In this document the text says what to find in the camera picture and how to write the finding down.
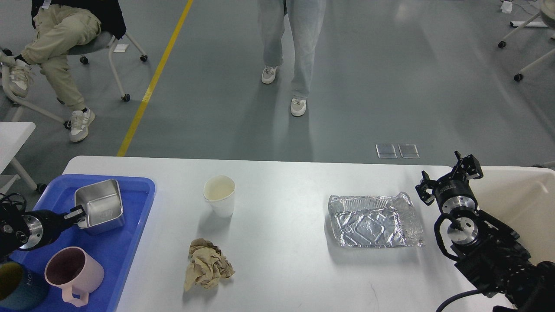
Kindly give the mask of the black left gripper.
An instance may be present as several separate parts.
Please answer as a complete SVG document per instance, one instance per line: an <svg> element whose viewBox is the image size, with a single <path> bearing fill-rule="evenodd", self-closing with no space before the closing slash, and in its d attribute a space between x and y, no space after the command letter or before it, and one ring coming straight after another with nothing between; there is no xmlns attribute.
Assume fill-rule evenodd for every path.
<svg viewBox="0 0 555 312"><path fill-rule="evenodd" d="M63 231L85 221L87 212L82 205L77 205L71 208L69 213L57 214L53 211L39 210L29 211L22 217L29 229L29 238L19 250L32 251L53 243Z"/></svg>

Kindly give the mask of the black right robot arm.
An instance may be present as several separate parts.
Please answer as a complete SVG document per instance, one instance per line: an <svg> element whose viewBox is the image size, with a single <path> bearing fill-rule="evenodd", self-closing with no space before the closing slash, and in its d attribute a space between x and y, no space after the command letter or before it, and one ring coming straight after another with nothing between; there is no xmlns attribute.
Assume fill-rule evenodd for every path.
<svg viewBox="0 0 555 312"><path fill-rule="evenodd" d="M519 233L478 207L469 182L483 178L480 163L472 154L454 154L457 162L448 174L432 180L422 171L422 180L415 186L426 205L436 202L439 207L434 223L438 248L474 286L444 300L437 311L464 297L503 294L512 308L497 305L494 312L552 312L553 261L532 264L529 251L519 243Z"/></svg>

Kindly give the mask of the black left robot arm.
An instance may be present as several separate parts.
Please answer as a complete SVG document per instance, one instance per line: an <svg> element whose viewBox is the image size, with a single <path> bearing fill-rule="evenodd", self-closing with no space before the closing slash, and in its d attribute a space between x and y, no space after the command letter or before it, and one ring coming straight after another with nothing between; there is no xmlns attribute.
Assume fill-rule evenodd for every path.
<svg viewBox="0 0 555 312"><path fill-rule="evenodd" d="M19 193L1 194L0 256L1 263L10 261L16 251L32 251L54 243L61 233L87 217L85 208L77 205L70 212L50 210L25 211L26 198Z"/></svg>

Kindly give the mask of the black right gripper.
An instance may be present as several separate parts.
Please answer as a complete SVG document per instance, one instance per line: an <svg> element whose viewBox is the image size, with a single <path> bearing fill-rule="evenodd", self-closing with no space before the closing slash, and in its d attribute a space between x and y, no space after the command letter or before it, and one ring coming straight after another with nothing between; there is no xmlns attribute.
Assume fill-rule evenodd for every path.
<svg viewBox="0 0 555 312"><path fill-rule="evenodd" d="M452 179L454 180L443 182L432 180L423 170L420 184L415 186L416 192L420 200L427 206L432 205L436 200L442 213L474 212L478 208L478 203L466 180L483 178L480 162L473 154L463 156L459 151L454 151L454 154L457 158L457 162L452 168Z"/></svg>

